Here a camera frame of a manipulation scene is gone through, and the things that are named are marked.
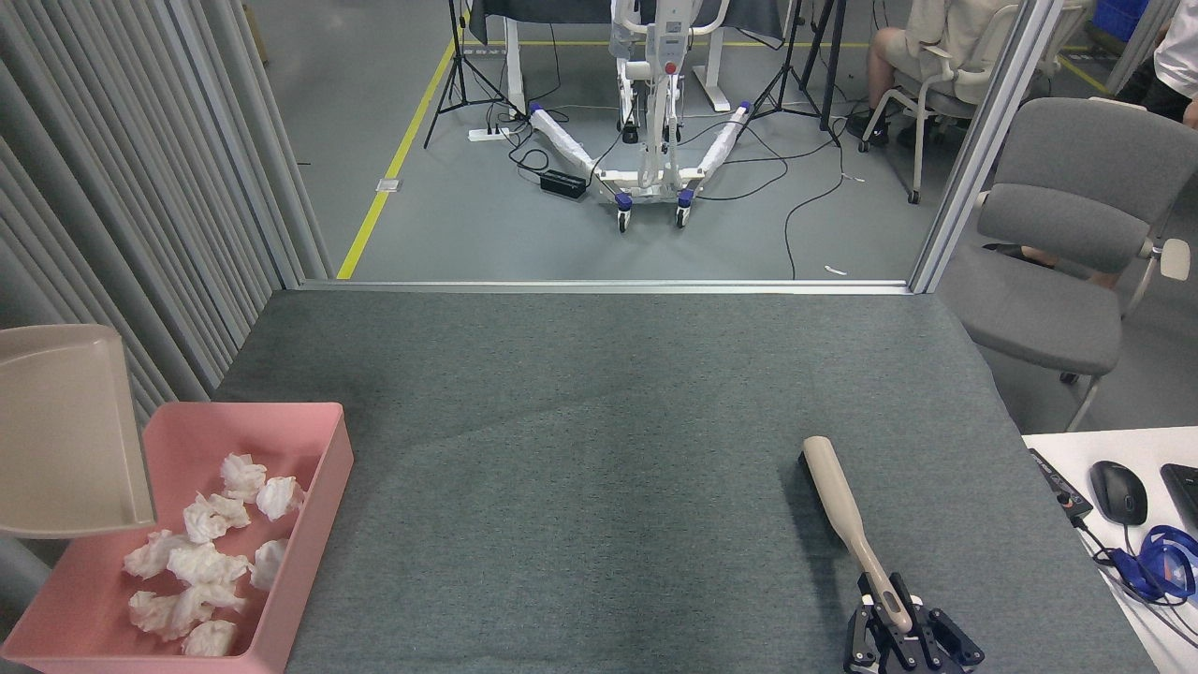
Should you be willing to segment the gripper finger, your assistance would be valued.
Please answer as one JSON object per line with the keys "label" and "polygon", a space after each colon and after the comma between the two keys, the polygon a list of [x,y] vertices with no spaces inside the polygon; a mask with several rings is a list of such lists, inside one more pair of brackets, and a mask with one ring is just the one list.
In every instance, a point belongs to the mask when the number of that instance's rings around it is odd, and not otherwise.
{"label": "gripper finger", "polygon": [[855,613],[848,623],[845,670],[848,673],[913,673],[910,626],[898,626],[887,613],[887,605],[875,600],[869,576],[857,579],[861,593]]}
{"label": "gripper finger", "polygon": [[910,618],[910,627],[889,630],[891,670],[973,670],[984,662],[984,649],[945,611],[926,607],[908,593],[898,573],[889,579]]}

